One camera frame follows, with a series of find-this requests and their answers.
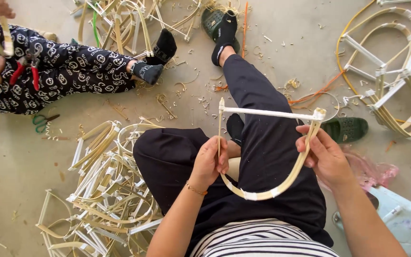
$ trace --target pink plastic bag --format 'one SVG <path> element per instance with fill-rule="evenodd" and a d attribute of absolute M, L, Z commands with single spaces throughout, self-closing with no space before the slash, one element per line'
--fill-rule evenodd
<path fill-rule="evenodd" d="M 351 170 L 356 176 L 362 189 L 369 191 L 372 186 L 377 184 L 388 188 L 388 185 L 393 181 L 394 177 L 399 173 L 399 168 L 388 163 L 375 164 L 368 157 L 360 155 L 356 151 L 351 150 L 350 144 L 341 145 L 341 149 L 350 164 Z M 327 190 L 328 188 L 318 178 L 318 184 Z"/>

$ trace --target scissors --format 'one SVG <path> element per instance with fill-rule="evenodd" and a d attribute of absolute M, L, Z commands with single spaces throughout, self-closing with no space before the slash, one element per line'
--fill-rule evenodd
<path fill-rule="evenodd" d="M 60 114 L 51 116 L 50 118 L 45 117 L 44 115 L 36 115 L 33 118 L 33 124 L 36 125 L 36 132 L 43 133 L 47 128 L 47 123 L 56 118 L 60 117 Z"/>

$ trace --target pliers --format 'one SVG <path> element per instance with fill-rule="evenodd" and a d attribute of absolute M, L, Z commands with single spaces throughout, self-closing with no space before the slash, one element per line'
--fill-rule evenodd
<path fill-rule="evenodd" d="M 34 84 L 34 89 L 36 91 L 39 91 L 39 63 L 41 60 L 38 58 L 38 56 L 41 54 L 41 50 L 36 51 L 34 48 L 34 45 L 30 46 L 30 49 L 28 50 L 28 53 L 26 56 L 21 57 L 17 61 L 17 70 L 12 74 L 12 77 L 10 77 L 9 84 L 10 85 L 15 85 L 17 82 L 17 79 L 20 77 L 20 75 L 23 73 L 25 70 L 26 66 L 28 66 L 28 63 L 31 62 L 31 71 L 33 73 L 33 84 Z"/>

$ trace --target yellow wire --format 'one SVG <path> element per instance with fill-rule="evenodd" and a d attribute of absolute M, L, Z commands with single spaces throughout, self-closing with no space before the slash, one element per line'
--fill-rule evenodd
<path fill-rule="evenodd" d="M 358 15 L 360 15 L 364 10 L 366 10 L 369 6 L 371 6 L 376 0 L 372 0 L 368 5 L 366 5 L 366 7 L 364 7 L 362 10 L 360 10 L 359 12 L 357 12 L 357 14 L 351 18 L 350 22 L 345 26 L 345 29 L 343 29 L 342 33 L 340 34 L 339 39 L 337 40 L 337 45 L 336 45 L 336 59 L 337 59 L 337 64 L 339 65 L 339 69 L 340 72 L 343 71 L 342 69 L 342 65 L 340 64 L 340 58 L 339 58 L 339 44 L 340 44 L 340 39 L 342 38 L 342 35 L 347 32 L 348 27 L 350 27 L 351 23 L 353 22 L 353 20 L 356 19 L 356 17 Z M 351 84 L 350 80 L 348 80 L 347 75 L 344 73 L 342 73 L 343 79 L 345 79 L 345 82 L 348 84 L 348 86 L 350 87 L 351 90 L 353 90 L 353 92 L 355 93 L 355 95 L 358 95 L 358 92 L 356 91 L 356 89 L 353 87 L 353 85 Z M 364 99 L 360 99 L 365 105 L 368 105 L 368 103 L 366 101 L 364 101 Z M 397 122 L 402 122 L 404 123 L 404 120 L 400 120 L 400 119 L 395 119 Z"/>

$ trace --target green sandal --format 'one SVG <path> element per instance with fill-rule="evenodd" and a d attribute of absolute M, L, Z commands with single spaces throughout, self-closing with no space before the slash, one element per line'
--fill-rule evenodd
<path fill-rule="evenodd" d="M 216 39 L 218 38 L 218 28 L 219 25 L 223 22 L 224 16 L 225 14 L 220 10 L 214 10 L 211 12 L 209 9 L 205 9 L 202 13 L 202 27 L 214 42 L 216 42 Z M 232 48 L 237 54 L 240 52 L 240 44 L 237 38 L 234 38 L 234 41 L 232 42 Z"/>
<path fill-rule="evenodd" d="M 369 125 L 362 118 L 332 118 L 323 122 L 321 128 L 336 143 L 351 143 L 363 138 L 369 130 Z"/>

